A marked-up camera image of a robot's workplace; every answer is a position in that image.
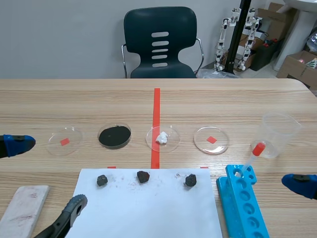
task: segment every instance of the blue test tube rack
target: blue test tube rack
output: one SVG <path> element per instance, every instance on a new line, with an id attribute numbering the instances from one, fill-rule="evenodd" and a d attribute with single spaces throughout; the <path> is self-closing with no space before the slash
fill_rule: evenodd
<path id="1" fill-rule="evenodd" d="M 241 174 L 243 165 L 227 165 L 227 177 L 217 179 L 222 209 L 231 238 L 269 238 L 252 185 L 257 182 L 249 166 Z"/>

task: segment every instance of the glass petri dish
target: glass petri dish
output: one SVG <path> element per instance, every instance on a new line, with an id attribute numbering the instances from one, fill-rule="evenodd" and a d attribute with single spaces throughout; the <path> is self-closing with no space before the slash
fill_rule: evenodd
<path id="1" fill-rule="evenodd" d="M 77 150 L 83 141 L 83 133 L 74 127 L 64 127 L 53 133 L 47 144 L 52 155 L 65 156 Z"/>
<path id="2" fill-rule="evenodd" d="M 204 126 L 195 132 L 194 143 L 201 151 L 211 155 L 218 155 L 228 149 L 229 138 L 220 128 Z"/>
<path id="3" fill-rule="evenodd" d="M 156 142 L 156 138 L 163 131 L 168 135 L 167 143 L 159 144 L 158 142 Z M 160 151 L 160 152 L 170 152 L 175 150 L 178 147 L 180 142 L 180 136 L 178 131 L 172 128 L 172 126 L 156 126 L 151 128 L 151 130 L 148 131 L 146 135 L 146 141 L 148 146 L 152 150 Z"/>
<path id="4" fill-rule="evenodd" d="M 111 150 L 126 146 L 131 140 L 131 128 L 124 123 L 111 123 L 98 132 L 99 143 Z"/>

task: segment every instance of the black pole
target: black pole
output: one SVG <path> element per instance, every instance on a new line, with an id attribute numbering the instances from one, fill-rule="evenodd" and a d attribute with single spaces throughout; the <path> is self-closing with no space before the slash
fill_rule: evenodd
<path id="1" fill-rule="evenodd" d="M 241 0 L 240 18 L 239 18 L 239 21 L 237 22 L 236 26 L 234 27 L 234 31 L 232 34 L 230 48 L 228 51 L 228 57 L 227 57 L 226 65 L 225 65 L 224 70 L 223 70 L 225 72 L 233 73 L 234 60 L 236 58 L 236 54 L 237 54 L 240 39 L 242 36 L 242 32 L 244 29 L 244 25 L 246 24 L 246 19 L 247 19 L 248 11 L 250 9 L 250 4 L 251 4 L 251 0 Z"/>

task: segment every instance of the chair backrest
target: chair backrest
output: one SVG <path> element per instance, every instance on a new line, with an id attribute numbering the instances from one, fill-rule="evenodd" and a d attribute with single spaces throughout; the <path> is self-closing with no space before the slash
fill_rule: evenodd
<path id="1" fill-rule="evenodd" d="M 195 44 L 197 19 L 182 6 L 136 9 L 124 17 L 124 35 L 128 52 L 139 54 L 141 64 L 179 62 L 178 53 Z M 167 57 L 152 59 L 161 55 Z"/>

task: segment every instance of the black chair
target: black chair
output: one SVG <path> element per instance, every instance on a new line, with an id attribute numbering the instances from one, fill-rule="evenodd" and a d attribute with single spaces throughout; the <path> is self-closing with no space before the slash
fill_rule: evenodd
<path id="1" fill-rule="evenodd" d="M 129 11 L 124 17 L 126 44 L 122 45 L 125 77 L 127 70 L 124 46 L 128 52 L 140 55 L 140 65 L 131 78 L 196 78 L 204 61 L 201 40 L 196 38 L 197 19 L 192 9 L 182 6 L 152 7 Z M 178 53 L 200 44 L 202 61 L 195 73 L 178 60 Z"/>

